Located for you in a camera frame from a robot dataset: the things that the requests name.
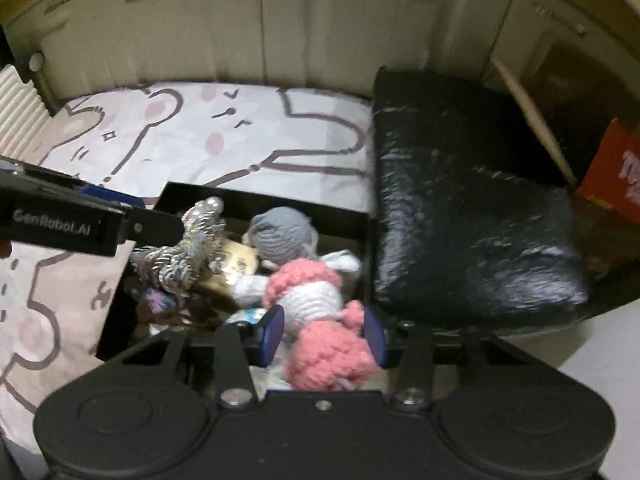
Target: gray crocheted hat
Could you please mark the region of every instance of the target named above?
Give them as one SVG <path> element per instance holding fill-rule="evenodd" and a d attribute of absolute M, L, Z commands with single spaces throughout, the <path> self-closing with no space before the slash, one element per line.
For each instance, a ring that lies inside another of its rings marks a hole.
<path fill-rule="evenodd" d="M 318 246 L 318 233 L 309 218 L 291 207 L 276 207 L 254 216 L 248 238 L 267 266 L 271 263 L 275 267 L 296 258 L 311 258 Z"/>

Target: stuffed animal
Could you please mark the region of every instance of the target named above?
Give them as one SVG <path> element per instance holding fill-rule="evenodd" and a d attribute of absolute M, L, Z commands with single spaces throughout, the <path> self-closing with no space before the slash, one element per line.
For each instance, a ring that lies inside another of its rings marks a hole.
<path fill-rule="evenodd" d="M 340 276 L 320 260 L 299 258 L 270 277 L 240 276 L 234 299 L 244 306 L 279 304 L 285 334 L 295 343 L 286 379 L 297 390 L 353 390 L 378 370 L 366 340 L 358 333 L 364 322 L 359 301 L 344 308 Z"/>

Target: black box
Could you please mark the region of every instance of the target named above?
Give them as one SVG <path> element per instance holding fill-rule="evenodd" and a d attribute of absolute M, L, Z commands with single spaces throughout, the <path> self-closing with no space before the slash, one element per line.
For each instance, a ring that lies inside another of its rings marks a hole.
<path fill-rule="evenodd" d="M 274 207 L 292 207 L 305 214 L 319 235 L 318 254 L 350 250 L 360 258 L 362 276 L 355 298 L 369 303 L 370 236 L 373 229 L 368 214 L 300 200 L 177 182 L 169 182 L 165 186 L 154 209 L 181 216 L 198 200 L 210 196 L 217 196 L 224 201 L 226 231 L 239 236 L 247 231 L 251 218 Z M 128 274 L 130 269 L 124 272 L 124 276 Z M 123 282 L 121 279 L 118 284 L 98 343 L 96 356 L 102 360 L 108 360 L 125 350 L 137 325 L 136 302 L 124 292 Z"/>

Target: crocheted doll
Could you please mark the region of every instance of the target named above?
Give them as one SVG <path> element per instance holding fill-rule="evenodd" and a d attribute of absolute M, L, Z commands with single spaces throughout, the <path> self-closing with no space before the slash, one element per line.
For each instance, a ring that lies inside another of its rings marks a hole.
<path fill-rule="evenodd" d="M 358 333 L 364 322 L 359 301 L 343 307 L 342 280 L 327 264 L 299 258 L 270 277 L 241 276 L 234 299 L 250 306 L 279 304 L 285 332 L 296 338 L 286 367 L 287 381 L 297 390 L 353 390 L 378 366 Z"/>
<path fill-rule="evenodd" d="M 275 270 L 296 258 L 315 256 L 318 233 L 297 209 L 276 207 L 252 218 L 242 242 L 256 248 L 263 267 Z"/>

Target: white crocheted body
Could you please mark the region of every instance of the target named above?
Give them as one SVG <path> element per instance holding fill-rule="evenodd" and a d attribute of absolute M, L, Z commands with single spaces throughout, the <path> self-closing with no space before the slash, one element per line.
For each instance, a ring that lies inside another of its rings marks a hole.
<path fill-rule="evenodd" d="M 291 287 L 277 303 L 284 309 L 286 333 L 298 336 L 311 321 L 336 319 L 342 296 L 329 282 L 311 282 Z"/>
<path fill-rule="evenodd" d="M 241 308 L 251 308 L 262 304 L 262 297 L 267 288 L 269 278 L 251 274 L 240 275 L 234 285 L 232 296 Z"/>

